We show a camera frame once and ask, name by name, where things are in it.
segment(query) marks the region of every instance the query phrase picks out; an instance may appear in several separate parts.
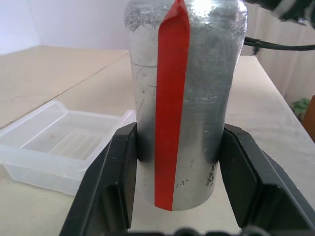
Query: white wall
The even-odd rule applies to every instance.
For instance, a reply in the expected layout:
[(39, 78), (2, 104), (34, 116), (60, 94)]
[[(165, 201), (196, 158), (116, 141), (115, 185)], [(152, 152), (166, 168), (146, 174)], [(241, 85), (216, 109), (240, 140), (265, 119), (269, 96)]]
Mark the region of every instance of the white wall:
[[(283, 45), (315, 44), (315, 30), (310, 25), (281, 22), (256, 5), (248, 4), (248, 10), (247, 36)], [(251, 55), (252, 48), (244, 47), (242, 54)], [(315, 95), (315, 51), (261, 49), (257, 58), (288, 104)]]
[(0, 0), (0, 55), (40, 45), (27, 0)]
[(127, 49), (124, 10), (129, 0), (29, 0), (42, 44)]

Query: black plastic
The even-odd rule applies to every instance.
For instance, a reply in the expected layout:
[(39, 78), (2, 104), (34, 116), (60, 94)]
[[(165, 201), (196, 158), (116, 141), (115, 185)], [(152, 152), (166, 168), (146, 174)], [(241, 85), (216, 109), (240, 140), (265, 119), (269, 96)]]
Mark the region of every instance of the black plastic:
[(220, 148), (223, 182), (242, 228), (315, 231), (315, 212), (284, 170), (250, 134), (225, 126)]
[(137, 168), (136, 124), (119, 129), (90, 165), (61, 236), (100, 236), (131, 226)]
[[(251, 4), (258, 4), (262, 8), (265, 8), (270, 11), (274, 11), (277, 6), (282, 2), (283, 0), (245, 0), (248, 3)], [(308, 8), (313, 0), (296, 0), (292, 4), (292, 6), (288, 9), (287, 12), (285, 12), (282, 16), (280, 16), (280, 20), (288, 21), (292, 20), (295, 22), (299, 22), (299, 19), (305, 19), (305, 11), (306, 8)]]
[[(240, 236), (315, 236), (315, 212), (250, 134), (225, 125), (219, 162), (235, 218), (242, 228)], [(163, 236), (126, 232), (131, 227), (136, 165), (134, 123), (119, 129), (88, 168), (60, 235)], [(175, 236), (199, 233), (181, 229)]]

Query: beige tabletop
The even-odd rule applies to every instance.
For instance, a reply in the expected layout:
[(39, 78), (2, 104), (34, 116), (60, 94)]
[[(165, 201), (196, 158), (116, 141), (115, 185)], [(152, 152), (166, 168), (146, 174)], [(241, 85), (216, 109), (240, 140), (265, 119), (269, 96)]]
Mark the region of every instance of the beige tabletop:
[[(12, 81), (3, 82), (6, 89), (1, 88), (0, 108), (6, 111), (5, 118), (0, 119), (2, 125), (51, 99), (71, 110), (109, 115), (134, 109), (126, 51), (38, 47), (5, 57), (0, 58), (0, 79)], [(315, 145), (255, 57), (240, 57), (226, 123), (250, 132), (315, 208)], [(14, 182), (2, 166), (0, 188), (0, 235), (59, 234), (72, 196)], [(220, 173), (211, 198), (188, 211), (158, 209), (136, 191), (131, 230), (173, 233), (180, 227), (193, 227), (200, 233), (239, 231)]]

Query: aluminum can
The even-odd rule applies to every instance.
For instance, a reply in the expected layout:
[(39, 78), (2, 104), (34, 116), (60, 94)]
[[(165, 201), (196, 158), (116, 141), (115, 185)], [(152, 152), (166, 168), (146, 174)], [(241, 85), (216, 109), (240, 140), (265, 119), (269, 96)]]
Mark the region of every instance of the aluminum can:
[[(137, 189), (166, 210), (197, 207), (213, 192), (229, 91), (247, 30), (241, 0), (183, 0), (190, 34), (176, 166), (174, 175), (167, 175), (173, 157), (164, 155), (157, 174), (159, 30), (180, 1), (131, 0), (125, 11), (137, 112)], [(157, 187), (158, 181), (172, 185), (173, 192)]]

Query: plastic tray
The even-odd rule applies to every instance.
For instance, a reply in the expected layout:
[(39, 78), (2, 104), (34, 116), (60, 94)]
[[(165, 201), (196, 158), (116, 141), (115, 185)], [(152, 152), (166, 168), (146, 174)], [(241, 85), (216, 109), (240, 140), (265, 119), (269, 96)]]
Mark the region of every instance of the plastic tray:
[(108, 116), (51, 101), (0, 132), (0, 159), (15, 181), (75, 195), (115, 131), (135, 121), (134, 111)]

